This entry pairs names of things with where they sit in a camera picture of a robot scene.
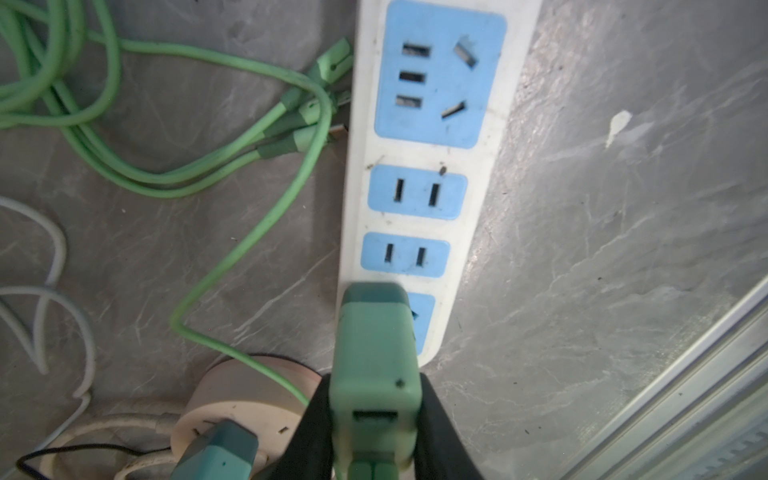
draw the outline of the coiled green cable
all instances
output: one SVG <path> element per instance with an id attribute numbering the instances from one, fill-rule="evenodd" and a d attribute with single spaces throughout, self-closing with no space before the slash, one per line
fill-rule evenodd
<path id="1" fill-rule="evenodd" d="M 257 151 L 241 152 L 263 138 L 263 132 L 283 114 L 296 108 L 302 96 L 284 96 L 296 100 L 288 101 L 288 104 L 285 100 L 281 101 L 237 139 L 183 167 L 159 174 L 147 172 L 122 161 L 88 124 L 103 114 L 117 95 L 121 80 L 121 51 L 192 58 L 267 75 L 308 91 L 319 102 L 319 120 L 296 177 L 269 213 L 184 297 L 170 316 L 170 327 L 183 337 L 246 363 L 278 382 L 306 405 L 308 398 L 280 374 L 232 346 L 186 327 L 182 319 L 189 307 L 269 231 L 296 199 L 312 173 L 328 136 L 333 114 L 329 95 L 323 85 L 304 74 L 260 61 L 186 45 L 120 39 L 104 0 L 91 2 L 101 24 L 101 33 L 85 28 L 82 0 L 47 0 L 47 11 L 24 0 L 0 0 L 0 34 L 14 53 L 20 77 L 15 83 L 0 85 L 0 128 L 15 125 L 59 127 L 69 144 L 99 174 L 132 192 L 150 197 L 176 198 L 195 194 L 215 184 L 260 158 Z M 29 23 L 31 20 L 47 24 L 47 43 L 44 44 L 33 32 Z M 77 60 L 86 39 L 104 45 L 107 77 L 104 90 L 96 101 L 80 109 L 62 76 Z M 345 55 L 344 65 L 348 69 L 352 59 L 351 55 Z M 32 113 L 38 99 L 43 100 L 50 115 Z"/>

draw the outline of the white paint spot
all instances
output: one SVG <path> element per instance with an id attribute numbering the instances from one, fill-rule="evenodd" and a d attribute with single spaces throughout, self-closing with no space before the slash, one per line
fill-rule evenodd
<path id="1" fill-rule="evenodd" d="M 608 148 L 614 143 L 616 135 L 620 131 L 625 129 L 629 125 L 629 120 L 632 119 L 632 114 L 626 110 L 622 110 L 615 114 L 611 119 L 611 126 L 608 128 L 608 138 L 605 139 L 605 147 Z"/>

